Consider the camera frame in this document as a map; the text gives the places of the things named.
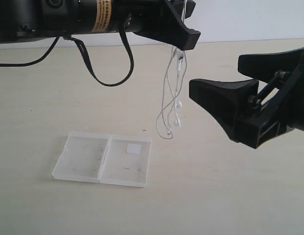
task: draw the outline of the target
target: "table surface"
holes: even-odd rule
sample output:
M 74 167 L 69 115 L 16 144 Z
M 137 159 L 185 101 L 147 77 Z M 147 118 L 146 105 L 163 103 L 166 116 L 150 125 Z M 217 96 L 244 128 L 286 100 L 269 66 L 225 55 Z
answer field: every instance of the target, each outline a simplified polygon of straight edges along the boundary
M 188 52 L 187 80 L 245 79 L 244 53 L 277 52 L 304 40 L 199 44 Z M 76 48 L 57 48 L 29 68 L 0 68 L 0 235 L 304 234 L 304 133 L 258 150 L 228 140 L 188 98 L 174 140 L 158 137 L 170 46 L 133 47 L 136 68 L 121 87 L 88 74 Z M 0 50 L 0 63 L 27 62 L 44 49 Z M 122 47 L 91 47 L 106 82 L 128 71 Z M 51 172 L 70 131 L 154 140 L 147 188 L 56 181 Z

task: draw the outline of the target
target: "clear plastic box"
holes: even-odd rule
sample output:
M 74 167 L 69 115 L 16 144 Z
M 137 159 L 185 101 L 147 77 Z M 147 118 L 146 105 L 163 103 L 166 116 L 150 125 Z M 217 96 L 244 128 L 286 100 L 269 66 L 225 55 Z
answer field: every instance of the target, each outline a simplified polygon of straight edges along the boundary
M 145 187 L 152 139 L 71 132 L 54 179 Z

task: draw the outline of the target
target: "camera lens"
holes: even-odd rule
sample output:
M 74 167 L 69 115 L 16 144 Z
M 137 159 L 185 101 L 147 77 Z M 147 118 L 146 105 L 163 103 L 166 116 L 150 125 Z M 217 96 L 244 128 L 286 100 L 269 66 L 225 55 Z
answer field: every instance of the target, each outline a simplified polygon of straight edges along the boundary
M 63 0 L 46 0 L 46 3 L 52 8 L 59 8 L 63 5 Z

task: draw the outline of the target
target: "white square label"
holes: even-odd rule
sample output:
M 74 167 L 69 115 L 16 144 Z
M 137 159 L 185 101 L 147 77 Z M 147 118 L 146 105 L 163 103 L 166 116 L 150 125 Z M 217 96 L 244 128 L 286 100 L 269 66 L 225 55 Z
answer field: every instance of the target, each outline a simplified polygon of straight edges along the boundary
M 142 148 L 141 144 L 132 144 L 132 143 L 129 143 L 127 145 L 127 153 L 140 154 L 141 153 L 141 148 Z

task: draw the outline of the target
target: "black cable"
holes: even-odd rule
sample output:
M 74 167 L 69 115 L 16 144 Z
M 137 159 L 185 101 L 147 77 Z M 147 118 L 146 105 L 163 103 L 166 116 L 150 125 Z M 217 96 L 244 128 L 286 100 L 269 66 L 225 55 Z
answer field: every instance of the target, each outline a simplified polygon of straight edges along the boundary
M 121 37 L 121 40 L 122 40 L 122 43 L 129 55 L 129 59 L 130 59 L 130 70 L 127 74 L 127 76 L 121 80 L 120 82 L 117 82 L 117 83 L 114 83 L 114 84 L 107 84 L 107 83 L 104 83 L 102 81 L 100 81 L 94 71 L 93 71 L 93 68 L 92 68 L 92 64 L 91 64 L 91 60 L 90 60 L 90 57 L 89 57 L 89 53 L 88 53 L 88 50 L 85 46 L 85 44 L 83 43 L 83 41 L 77 39 L 77 38 L 73 38 L 71 36 L 68 36 L 68 37 L 65 37 L 66 40 L 71 40 L 71 41 L 74 41 L 77 45 L 77 47 L 79 48 L 79 51 L 82 55 L 82 58 L 84 60 L 84 63 L 87 67 L 87 69 L 89 70 L 90 74 L 92 75 L 92 77 L 98 82 L 100 83 L 101 85 L 105 86 L 105 87 L 117 87 L 117 86 L 120 86 L 122 85 L 123 83 L 125 83 L 129 78 L 130 76 L 132 75 L 133 73 L 133 70 L 134 70 L 134 58 L 133 58 L 133 54 L 132 54 L 132 51 L 131 51 L 131 48 L 130 48 L 130 45 L 129 45 L 129 42 L 128 42 L 128 39 L 127 39 L 127 35 L 126 35 L 126 31 L 125 31 L 125 28 L 124 28 L 124 22 L 122 22 L 120 25 L 119 25 L 119 34 L 120 34 L 120 37 Z
M 40 59 L 37 59 L 37 60 L 29 62 L 29 63 L 24 63 L 24 64 L 0 64 L 0 67 L 27 67 L 27 66 L 35 65 L 35 64 L 43 61 L 50 54 L 50 52 L 54 49 L 55 45 L 57 44 L 58 40 L 59 40 L 59 37 L 55 38 L 52 45 L 49 47 L 47 52 L 45 52 L 45 54 Z

